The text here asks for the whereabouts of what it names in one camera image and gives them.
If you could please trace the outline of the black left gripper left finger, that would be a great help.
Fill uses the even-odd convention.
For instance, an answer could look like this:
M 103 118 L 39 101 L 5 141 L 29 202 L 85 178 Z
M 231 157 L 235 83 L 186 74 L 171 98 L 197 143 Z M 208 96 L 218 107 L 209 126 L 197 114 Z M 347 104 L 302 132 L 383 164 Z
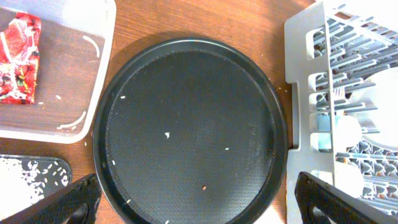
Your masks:
M 96 221 L 102 196 L 96 174 L 88 174 L 1 223 L 76 223 Z

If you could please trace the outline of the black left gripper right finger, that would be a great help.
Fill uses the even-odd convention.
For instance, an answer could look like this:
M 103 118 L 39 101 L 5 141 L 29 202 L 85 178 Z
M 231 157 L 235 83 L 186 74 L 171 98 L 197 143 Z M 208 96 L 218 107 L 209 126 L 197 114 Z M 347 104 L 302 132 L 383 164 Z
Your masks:
M 396 218 L 308 172 L 299 173 L 294 194 L 304 223 L 397 223 Z

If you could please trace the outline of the cream plastic cup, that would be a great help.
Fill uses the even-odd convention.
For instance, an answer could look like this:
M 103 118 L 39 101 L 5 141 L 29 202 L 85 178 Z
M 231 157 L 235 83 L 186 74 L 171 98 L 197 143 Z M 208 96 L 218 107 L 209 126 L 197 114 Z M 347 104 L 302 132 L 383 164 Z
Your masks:
M 335 124 L 334 151 L 346 152 L 349 147 L 356 146 L 362 137 L 362 130 L 358 120 L 352 116 L 337 116 Z

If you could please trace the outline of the light blue plastic cup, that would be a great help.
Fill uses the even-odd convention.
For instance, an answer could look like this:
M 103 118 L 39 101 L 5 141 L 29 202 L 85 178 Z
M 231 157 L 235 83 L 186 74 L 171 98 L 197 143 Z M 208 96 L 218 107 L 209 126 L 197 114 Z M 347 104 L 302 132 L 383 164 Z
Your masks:
M 317 115 L 317 129 L 320 132 L 318 134 L 318 148 L 319 150 L 330 150 L 331 149 L 331 136 L 329 131 L 330 128 L 330 117 L 324 114 Z

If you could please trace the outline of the grey round plate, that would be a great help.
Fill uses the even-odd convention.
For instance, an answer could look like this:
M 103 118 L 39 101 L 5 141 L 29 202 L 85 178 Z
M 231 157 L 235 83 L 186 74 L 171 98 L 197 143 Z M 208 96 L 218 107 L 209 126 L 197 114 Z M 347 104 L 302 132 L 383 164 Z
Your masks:
M 368 88 L 352 92 L 350 103 L 364 103 L 360 112 L 352 112 L 361 127 L 370 133 L 363 139 L 374 146 L 397 150 L 397 68 L 389 68 L 368 77 Z

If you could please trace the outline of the red strawberry snack wrapper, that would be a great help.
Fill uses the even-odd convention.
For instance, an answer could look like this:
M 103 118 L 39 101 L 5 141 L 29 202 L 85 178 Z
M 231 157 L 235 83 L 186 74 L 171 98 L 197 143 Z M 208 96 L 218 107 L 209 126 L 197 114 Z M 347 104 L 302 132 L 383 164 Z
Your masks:
M 1 103 L 33 104 L 39 72 L 40 18 L 18 12 L 1 32 Z

